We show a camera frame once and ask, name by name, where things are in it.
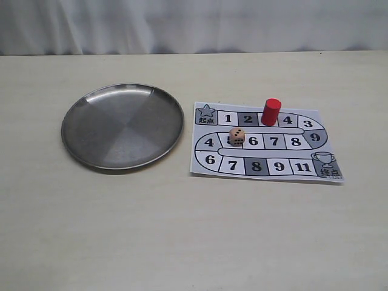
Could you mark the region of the wooden die with black pips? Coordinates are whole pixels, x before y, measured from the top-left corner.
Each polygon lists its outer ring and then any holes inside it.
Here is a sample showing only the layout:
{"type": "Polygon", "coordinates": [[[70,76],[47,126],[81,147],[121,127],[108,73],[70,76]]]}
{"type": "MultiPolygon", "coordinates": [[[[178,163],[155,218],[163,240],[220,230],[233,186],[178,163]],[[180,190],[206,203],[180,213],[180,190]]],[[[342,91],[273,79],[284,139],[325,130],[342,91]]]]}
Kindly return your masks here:
{"type": "Polygon", "coordinates": [[[234,127],[229,131],[229,144],[231,146],[241,146],[245,141],[245,131],[240,127],[234,127]]]}

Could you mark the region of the red cylinder game piece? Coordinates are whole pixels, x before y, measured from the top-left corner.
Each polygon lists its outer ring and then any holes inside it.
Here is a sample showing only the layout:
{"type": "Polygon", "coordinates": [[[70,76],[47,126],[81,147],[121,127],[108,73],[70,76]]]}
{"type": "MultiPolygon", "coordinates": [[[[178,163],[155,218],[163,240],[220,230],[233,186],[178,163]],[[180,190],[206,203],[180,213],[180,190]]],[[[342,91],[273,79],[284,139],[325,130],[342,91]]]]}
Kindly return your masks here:
{"type": "Polygon", "coordinates": [[[278,114],[281,109],[281,101],[275,98],[266,100],[261,122],[266,126],[273,126],[276,124],[278,114]]]}

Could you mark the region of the round stainless steel plate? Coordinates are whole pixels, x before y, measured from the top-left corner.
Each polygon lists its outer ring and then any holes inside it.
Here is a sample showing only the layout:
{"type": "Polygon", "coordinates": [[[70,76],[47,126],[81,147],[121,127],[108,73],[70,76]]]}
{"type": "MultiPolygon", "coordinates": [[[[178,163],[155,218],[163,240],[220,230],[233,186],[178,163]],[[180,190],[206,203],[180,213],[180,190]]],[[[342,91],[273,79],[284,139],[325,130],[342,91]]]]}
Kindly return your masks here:
{"type": "Polygon", "coordinates": [[[113,84],[85,94],[67,111],[62,143],[80,164],[98,171],[146,167],[179,143],[184,111],[168,92],[152,85],[113,84]]]}

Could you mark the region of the paper number game board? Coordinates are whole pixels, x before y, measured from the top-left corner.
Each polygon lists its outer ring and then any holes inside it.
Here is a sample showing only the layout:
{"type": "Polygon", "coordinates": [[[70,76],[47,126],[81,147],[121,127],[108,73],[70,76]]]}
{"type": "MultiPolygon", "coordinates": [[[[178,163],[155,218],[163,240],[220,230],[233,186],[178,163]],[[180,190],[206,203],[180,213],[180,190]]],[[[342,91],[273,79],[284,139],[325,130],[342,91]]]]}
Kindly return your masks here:
{"type": "Polygon", "coordinates": [[[190,171],[199,175],[342,183],[344,177],[317,110],[281,109],[275,125],[263,108],[210,102],[194,106],[190,171]],[[245,131],[241,146],[229,131],[245,131]]]}

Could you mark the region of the white curtain backdrop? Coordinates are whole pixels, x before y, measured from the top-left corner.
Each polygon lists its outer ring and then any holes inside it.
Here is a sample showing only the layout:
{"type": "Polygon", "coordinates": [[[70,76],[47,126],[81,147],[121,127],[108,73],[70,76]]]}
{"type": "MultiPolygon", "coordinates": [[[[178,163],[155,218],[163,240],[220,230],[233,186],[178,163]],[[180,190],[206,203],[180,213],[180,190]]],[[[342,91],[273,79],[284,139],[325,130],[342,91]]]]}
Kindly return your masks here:
{"type": "Polygon", "coordinates": [[[385,50],[386,1],[2,1],[2,55],[385,50]]]}

